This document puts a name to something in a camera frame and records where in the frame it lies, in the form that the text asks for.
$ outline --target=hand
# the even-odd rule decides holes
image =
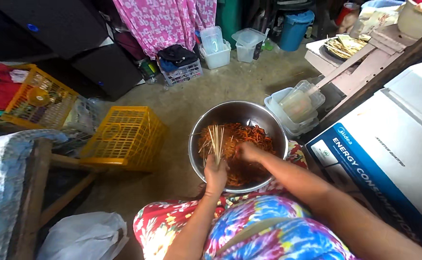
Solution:
[[[221,195],[227,182],[228,168],[229,166],[224,159],[221,159],[219,165],[216,165],[216,156],[214,154],[208,155],[206,167],[204,168],[206,193],[210,195]]]
[[[259,149],[254,143],[244,142],[237,146],[235,155],[238,159],[250,163],[260,163],[266,153],[266,151]]]

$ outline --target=concrete floor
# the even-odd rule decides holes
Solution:
[[[229,100],[264,105],[267,95],[318,76],[320,73],[304,59],[305,53],[304,44],[295,52],[276,47],[263,51],[259,60],[245,63],[237,61],[237,52],[233,50],[229,65],[214,70],[204,65],[203,76],[169,90],[159,84],[134,87],[113,105],[149,106],[169,127],[158,160],[159,169],[151,174],[123,173],[98,179],[77,213],[115,211],[129,222],[148,203],[196,196],[201,180],[190,165],[187,140],[197,119]]]

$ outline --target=orange noodle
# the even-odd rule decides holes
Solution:
[[[200,157],[206,158],[212,153],[212,141],[209,129],[213,125],[203,128],[198,140]],[[248,183],[266,180],[270,173],[259,163],[248,163],[235,156],[236,147],[242,142],[252,142],[264,151],[275,154],[272,148],[272,139],[266,137],[264,129],[256,126],[245,126],[240,123],[226,123],[219,125],[224,128],[222,157],[227,161],[230,170],[227,173],[227,185],[242,186]]]

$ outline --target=person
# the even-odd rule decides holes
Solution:
[[[140,210],[133,229],[145,260],[422,260],[422,247],[307,170],[300,145],[289,144],[290,162],[252,143],[237,146],[238,158],[276,178],[258,191],[222,194],[227,164],[210,155],[200,200]]]

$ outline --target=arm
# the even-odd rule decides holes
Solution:
[[[366,260],[422,259],[422,247],[317,175],[250,143],[240,145],[237,153],[243,160],[262,164],[358,257]]]
[[[214,155],[209,155],[206,161],[206,192],[187,224],[169,246],[164,260],[198,260],[202,255],[219,197],[227,182],[227,163],[221,160],[219,166],[216,165]]]

